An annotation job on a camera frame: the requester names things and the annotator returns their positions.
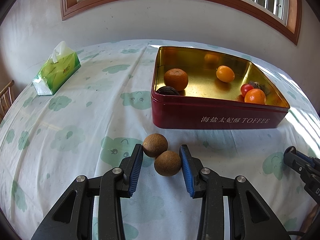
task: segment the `brown ball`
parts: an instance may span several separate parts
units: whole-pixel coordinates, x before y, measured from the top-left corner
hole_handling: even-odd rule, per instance
[[[181,159],[177,153],[165,151],[156,158],[154,165],[160,175],[173,176],[181,169]]]
[[[143,152],[151,157],[158,157],[168,149],[167,139],[159,133],[150,134],[142,143]]]

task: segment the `red tin box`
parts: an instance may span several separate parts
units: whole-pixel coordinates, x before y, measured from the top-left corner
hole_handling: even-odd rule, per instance
[[[216,77],[220,65],[230,67],[230,83]],[[161,95],[163,76],[172,68],[188,74],[189,83],[180,96]],[[245,103],[240,88],[259,82],[267,91],[265,105]],[[151,91],[153,123],[165,129],[265,129],[275,128],[290,106],[281,92],[252,62],[204,49],[160,47]]]

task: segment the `dark seed pod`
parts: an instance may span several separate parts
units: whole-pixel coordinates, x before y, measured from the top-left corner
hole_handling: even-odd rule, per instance
[[[253,88],[261,89],[259,82],[253,82],[252,80],[250,80],[248,84],[252,85]]]
[[[166,96],[179,96],[179,92],[169,86],[160,87],[156,92]]]
[[[266,85],[260,85],[260,89],[264,92],[266,96],[270,94],[270,90],[267,88]]]

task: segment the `metal screw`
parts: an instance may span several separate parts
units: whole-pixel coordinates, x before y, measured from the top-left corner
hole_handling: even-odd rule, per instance
[[[119,173],[121,173],[121,169],[120,168],[114,168],[113,170],[112,170],[112,173],[114,173],[114,174],[119,174]]]
[[[80,176],[78,176],[77,178],[76,178],[76,181],[77,182],[82,182],[82,181],[84,181],[85,180],[85,176],[84,175],[80,175]]]
[[[245,179],[244,176],[239,176],[239,177],[237,178],[237,180],[238,180],[239,182],[245,182],[245,181],[246,181],[246,179]]]
[[[208,168],[203,168],[203,169],[201,169],[201,173],[203,173],[203,174],[209,174],[209,173],[210,173],[210,169],[208,169]]]

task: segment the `cherry tomato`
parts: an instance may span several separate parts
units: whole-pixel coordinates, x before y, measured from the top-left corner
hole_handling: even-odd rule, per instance
[[[240,88],[241,96],[245,97],[246,93],[253,89],[253,86],[250,84],[243,84]]]

